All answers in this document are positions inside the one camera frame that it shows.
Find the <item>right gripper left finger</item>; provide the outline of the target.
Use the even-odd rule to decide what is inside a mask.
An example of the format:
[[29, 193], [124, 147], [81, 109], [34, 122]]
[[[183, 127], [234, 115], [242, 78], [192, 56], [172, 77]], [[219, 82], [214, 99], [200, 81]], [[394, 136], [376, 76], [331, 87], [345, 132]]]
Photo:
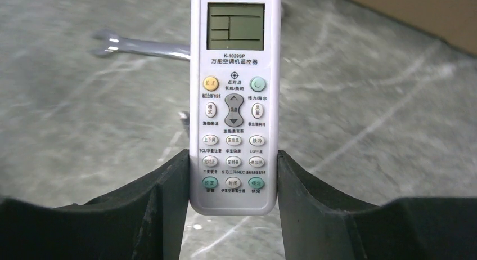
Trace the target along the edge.
[[2, 259], [178, 259], [189, 202], [189, 157], [89, 202], [47, 208], [1, 198]]

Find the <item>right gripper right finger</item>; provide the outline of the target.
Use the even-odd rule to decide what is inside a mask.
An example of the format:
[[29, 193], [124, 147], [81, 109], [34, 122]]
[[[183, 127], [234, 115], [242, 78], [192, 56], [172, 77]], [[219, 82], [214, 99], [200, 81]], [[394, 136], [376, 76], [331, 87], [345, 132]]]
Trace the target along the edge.
[[278, 153], [286, 259], [475, 259], [476, 199], [356, 199]]

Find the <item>white AC remote control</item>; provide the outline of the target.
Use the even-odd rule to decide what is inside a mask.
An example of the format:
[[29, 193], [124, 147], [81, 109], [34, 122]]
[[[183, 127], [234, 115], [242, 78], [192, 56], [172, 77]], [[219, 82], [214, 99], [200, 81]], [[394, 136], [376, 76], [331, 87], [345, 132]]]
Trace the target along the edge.
[[277, 199], [281, 0], [191, 0], [190, 203], [263, 216]]

